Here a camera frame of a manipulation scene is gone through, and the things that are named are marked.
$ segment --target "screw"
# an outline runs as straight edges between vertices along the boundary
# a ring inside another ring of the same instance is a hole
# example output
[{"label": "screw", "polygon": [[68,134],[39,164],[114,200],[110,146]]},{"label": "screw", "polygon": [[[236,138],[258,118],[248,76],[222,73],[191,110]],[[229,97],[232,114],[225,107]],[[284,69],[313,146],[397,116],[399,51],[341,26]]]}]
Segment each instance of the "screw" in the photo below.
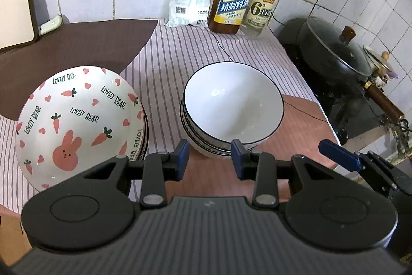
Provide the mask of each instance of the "screw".
[{"label": "screw", "polygon": [[156,194],[150,194],[143,197],[143,203],[147,205],[159,205],[163,202],[163,197]]}]

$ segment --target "brown cloth mat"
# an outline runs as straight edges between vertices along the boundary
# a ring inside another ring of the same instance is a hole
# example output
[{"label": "brown cloth mat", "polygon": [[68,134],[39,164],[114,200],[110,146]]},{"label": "brown cloth mat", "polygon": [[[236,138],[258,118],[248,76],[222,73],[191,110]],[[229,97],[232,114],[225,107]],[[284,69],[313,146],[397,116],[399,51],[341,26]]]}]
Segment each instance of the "brown cloth mat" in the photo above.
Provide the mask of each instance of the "brown cloth mat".
[{"label": "brown cloth mat", "polygon": [[30,94],[54,74],[101,66],[120,74],[150,39],[157,20],[66,24],[35,44],[0,54],[0,115],[17,120]]},{"label": "brown cloth mat", "polygon": [[[336,142],[319,105],[287,95],[283,98],[285,114],[282,124],[257,149],[271,153],[279,160],[289,161],[292,155],[302,154],[334,169],[336,163],[318,151],[319,141],[327,138]],[[166,182],[166,193],[168,201],[172,196],[246,196],[250,200],[254,184],[254,181],[237,179],[230,159],[205,157],[191,147],[184,178],[180,182]],[[278,188],[280,201],[288,200],[287,180],[280,180]]]}]

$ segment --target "brown liquid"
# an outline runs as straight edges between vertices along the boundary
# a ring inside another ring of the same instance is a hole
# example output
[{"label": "brown liquid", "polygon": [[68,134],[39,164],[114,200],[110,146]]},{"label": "brown liquid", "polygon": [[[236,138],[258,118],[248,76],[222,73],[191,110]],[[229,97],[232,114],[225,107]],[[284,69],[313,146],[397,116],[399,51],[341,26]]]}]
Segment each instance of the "brown liquid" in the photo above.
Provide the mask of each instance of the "brown liquid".
[{"label": "brown liquid", "polygon": [[213,1],[212,9],[210,10],[209,17],[207,18],[209,29],[214,33],[236,34],[237,31],[239,31],[240,25],[221,24],[215,21],[215,14],[218,10],[219,1],[220,0]]}]

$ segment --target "pot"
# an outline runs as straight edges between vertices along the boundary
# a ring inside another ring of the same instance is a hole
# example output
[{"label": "pot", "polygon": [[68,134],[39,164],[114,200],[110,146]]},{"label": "pot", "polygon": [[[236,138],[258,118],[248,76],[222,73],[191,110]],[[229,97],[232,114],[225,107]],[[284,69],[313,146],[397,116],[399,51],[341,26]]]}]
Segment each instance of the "pot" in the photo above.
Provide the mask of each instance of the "pot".
[{"label": "pot", "polygon": [[352,41],[355,35],[349,26],[340,32],[320,18],[310,17],[298,36],[302,57],[329,85],[360,92],[372,99],[394,123],[401,121],[403,112],[370,82],[373,69],[363,47]]}]

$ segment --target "bowl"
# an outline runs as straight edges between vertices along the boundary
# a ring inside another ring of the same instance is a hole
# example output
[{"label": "bowl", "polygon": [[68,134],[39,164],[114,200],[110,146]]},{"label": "bowl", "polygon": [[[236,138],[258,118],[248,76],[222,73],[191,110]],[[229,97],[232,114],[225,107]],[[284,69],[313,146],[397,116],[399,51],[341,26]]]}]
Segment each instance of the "bowl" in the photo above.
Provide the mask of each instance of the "bowl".
[{"label": "bowl", "polygon": [[28,98],[16,127],[17,160],[40,191],[118,154],[137,160],[146,130],[143,107],[121,76],[95,66],[71,68]]},{"label": "bowl", "polygon": [[196,71],[183,92],[183,111],[204,142],[230,150],[239,139],[251,149],[280,126],[284,100],[263,72],[237,62],[212,63]]},{"label": "bowl", "polygon": [[231,152],[230,150],[220,149],[211,146],[210,144],[204,142],[196,132],[191,129],[187,117],[183,111],[183,102],[180,105],[180,117],[181,117],[181,125],[183,128],[183,133],[186,134],[186,139],[201,154],[207,157],[230,157]]}]

